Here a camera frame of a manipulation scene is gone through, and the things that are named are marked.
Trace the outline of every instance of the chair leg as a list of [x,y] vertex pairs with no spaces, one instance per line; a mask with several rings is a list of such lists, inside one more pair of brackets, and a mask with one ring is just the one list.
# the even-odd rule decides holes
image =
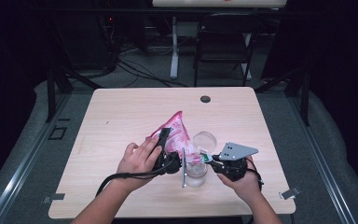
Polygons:
[[197,87],[198,74],[199,74],[199,62],[195,60],[194,61],[194,87]]
[[249,73],[249,67],[250,67],[250,62],[247,63],[246,69],[245,69],[245,73],[243,75],[243,82],[242,82],[242,86],[246,86],[246,78],[248,78],[248,73]]

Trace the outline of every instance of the wooden table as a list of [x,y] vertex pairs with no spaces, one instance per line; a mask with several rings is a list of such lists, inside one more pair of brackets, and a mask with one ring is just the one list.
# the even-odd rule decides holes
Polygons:
[[[211,97],[203,103],[200,97]],[[225,142],[255,147],[255,165],[265,182],[263,194],[278,214],[296,210],[292,199],[280,198],[288,185],[253,89],[236,88],[149,88],[100,89],[94,92],[80,127],[57,193],[52,218],[72,218],[94,198],[113,174],[128,143],[141,144],[177,111],[192,138],[206,131],[217,139],[219,153]],[[209,166],[199,188],[182,189],[181,171],[161,175],[134,191],[117,217],[215,217],[249,215],[251,210],[232,189],[217,178]]]

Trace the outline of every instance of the plastic cup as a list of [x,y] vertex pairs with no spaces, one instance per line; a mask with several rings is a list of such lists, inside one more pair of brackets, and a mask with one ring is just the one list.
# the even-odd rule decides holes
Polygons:
[[213,134],[200,132],[193,137],[193,144],[199,152],[212,154],[216,150],[217,141]]
[[197,165],[188,163],[186,165],[186,184],[193,188],[200,187],[205,182],[207,172],[208,167],[205,163]]

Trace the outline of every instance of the human hand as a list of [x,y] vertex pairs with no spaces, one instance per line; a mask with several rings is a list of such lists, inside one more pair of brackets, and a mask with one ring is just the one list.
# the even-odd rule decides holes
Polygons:
[[[251,156],[248,156],[247,159],[253,161]],[[247,161],[247,165],[249,169],[255,169],[251,162]],[[243,178],[234,182],[222,174],[217,174],[217,176],[223,184],[234,189],[235,193],[248,204],[261,196],[261,191],[258,186],[258,178],[253,172],[246,172]]]
[[[156,147],[152,152],[153,148],[156,146],[158,141],[158,136],[154,138],[146,139],[140,146],[135,143],[130,143],[127,145],[127,148],[124,152],[123,159],[121,159],[118,164],[117,174],[119,173],[145,173],[150,172],[153,169],[156,159],[158,158],[159,153],[162,150],[162,147]],[[118,178],[114,182],[119,184],[125,189],[128,193],[144,186],[152,178],[138,179],[138,178]]]

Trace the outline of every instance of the pink plastic bag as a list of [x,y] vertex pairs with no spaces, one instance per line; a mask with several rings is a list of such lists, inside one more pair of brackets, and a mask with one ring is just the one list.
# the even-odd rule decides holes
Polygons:
[[185,149],[186,161],[196,162],[200,159],[200,155],[195,152],[195,148],[188,137],[187,130],[182,121],[182,111],[176,112],[166,123],[161,125],[149,137],[159,135],[163,128],[171,128],[170,135],[167,138],[165,151],[171,153],[177,151],[182,159],[182,148]]

